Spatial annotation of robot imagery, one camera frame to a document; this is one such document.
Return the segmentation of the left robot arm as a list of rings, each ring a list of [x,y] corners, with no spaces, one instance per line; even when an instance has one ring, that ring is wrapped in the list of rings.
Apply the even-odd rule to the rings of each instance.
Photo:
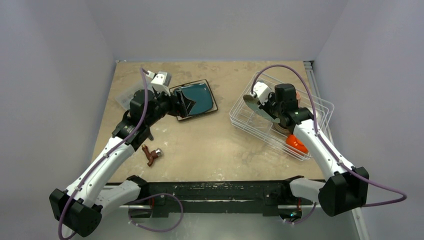
[[[101,195],[101,191],[116,170],[151,137],[153,124],[165,115],[187,117],[195,103],[183,93],[136,91],[129,110],[98,157],[65,190],[55,189],[50,194],[52,211],[59,221],[58,237],[61,240],[70,240],[75,235],[86,237],[104,216],[121,205],[152,203],[158,194],[151,194],[149,183],[137,176],[129,177],[107,195]]]

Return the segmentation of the brown glazed bowl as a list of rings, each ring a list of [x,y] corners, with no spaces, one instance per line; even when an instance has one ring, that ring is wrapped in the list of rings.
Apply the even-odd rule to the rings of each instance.
[[[291,133],[290,133],[290,131],[287,129],[287,128],[285,128],[285,127],[283,127],[283,126],[281,126],[279,123],[277,123],[277,122],[273,122],[272,123],[272,127],[273,127],[273,129],[275,130],[275,131],[277,131],[278,133],[280,133],[280,134],[282,134],[282,135],[290,135]]]

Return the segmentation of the dark teal plate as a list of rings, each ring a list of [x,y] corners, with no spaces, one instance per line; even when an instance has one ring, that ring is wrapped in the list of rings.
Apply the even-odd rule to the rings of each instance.
[[[184,85],[177,87],[174,91],[176,90],[181,90],[187,98],[196,101],[188,117],[204,114],[214,106],[211,91],[206,83]]]

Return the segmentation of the teal round plate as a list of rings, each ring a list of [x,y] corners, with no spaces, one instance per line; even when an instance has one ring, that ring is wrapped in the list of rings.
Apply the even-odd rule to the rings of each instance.
[[[271,113],[271,109],[267,105],[261,104],[259,98],[253,97],[250,94],[245,94],[242,97],[246,105],[257,115],[272,123],[280,123],[280,119]]]

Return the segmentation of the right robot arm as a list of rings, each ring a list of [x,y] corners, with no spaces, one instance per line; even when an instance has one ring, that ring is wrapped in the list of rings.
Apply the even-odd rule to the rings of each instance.
[[[325,181],[307,178],[292,180],[281,189],[280,196],[288,204],[304,198],[320,204],[323,211],[334,217],[365,206],[368,196],[369,173],[355,167],[325,136],[316,123],[316,116],[306,107],[299,107],[296,89],[282,83],[274,87],[264,109],[279,119],[297,140],[301,141],[319,166]]]

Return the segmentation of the pink floral mug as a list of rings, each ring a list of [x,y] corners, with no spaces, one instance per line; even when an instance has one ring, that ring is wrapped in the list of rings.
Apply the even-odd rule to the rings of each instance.
[[[300,103],[301,98],[302,97],[301,97],[300,93],[298,91],[296,91],[296,101],[297,101],[298,104]]]

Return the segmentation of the orange bowl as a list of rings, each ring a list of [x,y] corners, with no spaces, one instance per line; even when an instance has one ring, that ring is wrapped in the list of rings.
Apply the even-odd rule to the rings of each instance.
[[[305,147],[305,145],[298,140],[294,134],[289,134],[285,140],[285,143],[289,146],[291,150],[293,150],[296,154],[304,155],[308,154],[309,151]]]

